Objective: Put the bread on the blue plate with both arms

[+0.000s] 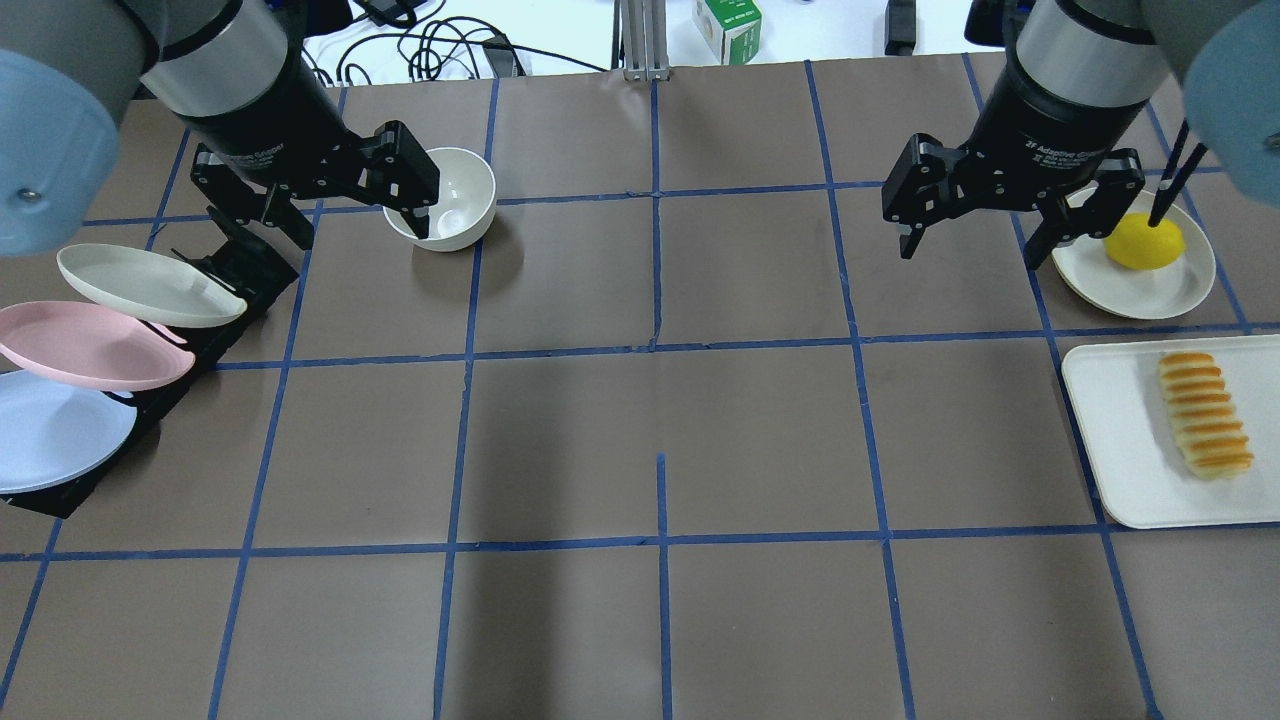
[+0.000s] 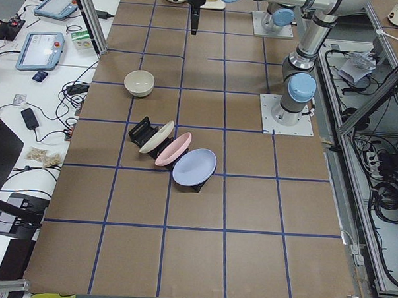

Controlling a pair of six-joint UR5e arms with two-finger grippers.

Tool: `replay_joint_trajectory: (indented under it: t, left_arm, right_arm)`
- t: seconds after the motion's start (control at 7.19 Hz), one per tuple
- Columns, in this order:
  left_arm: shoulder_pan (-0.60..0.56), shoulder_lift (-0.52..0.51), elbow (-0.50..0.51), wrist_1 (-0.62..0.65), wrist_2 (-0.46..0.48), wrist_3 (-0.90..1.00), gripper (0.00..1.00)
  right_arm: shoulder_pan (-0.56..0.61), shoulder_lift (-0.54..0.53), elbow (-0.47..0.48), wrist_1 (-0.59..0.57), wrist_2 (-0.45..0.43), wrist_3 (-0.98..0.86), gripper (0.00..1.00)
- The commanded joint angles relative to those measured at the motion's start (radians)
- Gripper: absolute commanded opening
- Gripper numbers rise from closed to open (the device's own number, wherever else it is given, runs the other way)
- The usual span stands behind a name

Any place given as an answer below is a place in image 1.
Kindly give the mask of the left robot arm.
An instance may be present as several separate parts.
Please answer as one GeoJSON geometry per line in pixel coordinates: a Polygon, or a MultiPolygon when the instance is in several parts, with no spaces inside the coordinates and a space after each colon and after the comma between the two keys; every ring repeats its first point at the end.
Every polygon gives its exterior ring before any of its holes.
{"type": "Polygon", "coordinates": [[[440,172],[411,131],[349,131],[262,1],[5,1],[3,254],[60,249],[113,173],[138,87],[198,140],[189,173],[224,229],[310,249],[301,200],[346,197],[430,229],[440,172]]]}

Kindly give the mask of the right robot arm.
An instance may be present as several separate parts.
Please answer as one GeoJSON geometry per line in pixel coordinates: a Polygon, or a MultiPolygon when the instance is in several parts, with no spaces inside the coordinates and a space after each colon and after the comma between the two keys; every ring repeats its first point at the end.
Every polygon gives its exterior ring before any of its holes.
{"type": "Polygon", "coordinates": [[[1037,211],[1024,258],[1103,237],[1137,200],[1139,155],[1119,141],[1167,78],[1188,129],[1235,188],[1277,205],[1275,1],[974,1],[965,38],[1005,67],[968,140],[916,133],[881,192],[911,258],[925,229],[977,209],[1037,211]]]}

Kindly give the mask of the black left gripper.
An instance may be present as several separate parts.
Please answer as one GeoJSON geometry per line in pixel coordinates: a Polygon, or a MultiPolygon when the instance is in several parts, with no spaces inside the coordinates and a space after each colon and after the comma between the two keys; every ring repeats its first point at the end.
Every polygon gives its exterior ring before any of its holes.
{"type": "Polygon", "coordinates": [[[234,111],[189,117],[186,124],[200,140],[192,184],[210,208],[237,223],[275,228],[307,251],[315,228],[292,195],[347,197],[399,213],[416,238],[430,234],[430,211],[440,200],[434,160],[399,120],[365,138],[351,132],[297,45],[288,47],[260,97],[234,111]]]}

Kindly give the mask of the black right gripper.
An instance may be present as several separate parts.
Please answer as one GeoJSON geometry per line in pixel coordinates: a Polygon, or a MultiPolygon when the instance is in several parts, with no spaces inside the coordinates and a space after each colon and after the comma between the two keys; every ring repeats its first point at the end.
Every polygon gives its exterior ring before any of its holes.
{"type": "Polygon", "coordinates": [[[915,133],[886,178],[882,215],[899,228],[900,258],[914,256],[927,228],[977,206],[1029,211],[1036,204],[1042,222],[1024,247],[1029,272],[1082,234],[1110,234],[1146,183],[1135,149],[1111,151],[1125,129],[1125,108],[1060,97],[1007,60],[960,149],[915,133]],[[1066,193],[1092,179],[1089,197],[1073,206],[1066,193]]]}

